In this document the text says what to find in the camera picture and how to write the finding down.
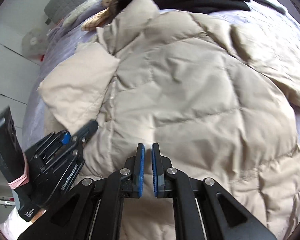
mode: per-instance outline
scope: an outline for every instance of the pink rubber band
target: pink rubber band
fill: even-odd
[[[17,187],[23,186],[29,182],[29,167],[26,155],[23,153],[23,159],[25,160],[25,173],[19,178],[14,180],[13,182],[8,183],[10,188],[16,189]]]

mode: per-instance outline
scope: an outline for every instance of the lavender blanket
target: lavender blanket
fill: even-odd
[[[274,31],[281,32],[291,42],[300,41],[300,24],[289,14],[282,15],[272,8],[258,4],[254,1],[248,3],[251,11],[223,11],[212,13],[230,23],[252,23],[263,28],[271,27]],[[84,12],[71,26],[64,28],[57,26],[49,35],[49,48],[46,53],[40,74],[32,90],[29,102],[26,108],[26,115],[23,122],[23,149],[29,148],[35,142],[43,137],[44,103],[37,93],[40,82],[62,61],[74,54],[75,48],[79,42],[87,42],[96,32],[82,32],[80,25],[103,10],[100,3]],[[300,140],[300,108],[293,106],[297,129]]]

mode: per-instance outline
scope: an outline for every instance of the beige puffer jacket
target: beige puffer jacket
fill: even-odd
[[[144,197],[125,200],[121,239],[175,239],[172,203],[153,194],[154,142],[174,167],[213,177],[287,238],[300,212],[300,146],[285,97],[300,106],[299,45],[204,14],[160,14],[152,0],[133,0],[97,33],[39,92],[71,132],[99,123],[79,179],[107,177],[146,145]]]

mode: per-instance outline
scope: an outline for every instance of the bed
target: bed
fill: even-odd
[[[292,41],[300,42],[300,24],[289,14],[282,15],[276,10],[259,4],[255,1],[248,3],[250,12],[245,11],[222,11],[212,13],[216,17],[224,19],[230,23],[251,23],[261,28],[274,28],[274,31],[280,33],[284,31],[286,38]],[[300,11],[300,1],[296,2]],[[79,43],[89,41],[96,34],[96,31],[83,32],[80,29],[81,24],[92,17],[94,14],[105,9],[101,1],[93,4],[88,10],[82,13],[77,20],[70,26],[64,27],[62,22],[58,24],[49,34],[49,48],[45,55],[40,74],[36,80],[35,86],[31,92],[26,109],[26,115],[23,124],[23,149],[29,148],[32,144],[40,140],[44,135],[44,109],[45,104],[37,92],[41,81],[62,61],[72,56]],[[296,120],[300,141],[300,108],[292,105]]]

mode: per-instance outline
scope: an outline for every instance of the blue rubber pad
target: blue rubber pad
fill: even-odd
[[[157,197],[158,196],[158,176],[157,176],[157,166],[156,166],[156,160],[155,160],[153,146],[151,149],[151,160],[152,160],[153,190],[154,190],[154,196]]]
[[[71,139],[71,135],[70,135],[69,132],[67,132],[67,133],[63,136],[63,138],[62,138],[62,140],[61,140],[61,143],[62,143],[63,145],[66,145],[66,144],[69,143],[70,139]]]
[[[145,171],[145,146],[142,145],[140,175],[139,175],[139,197],[142,197],[144,171]]]

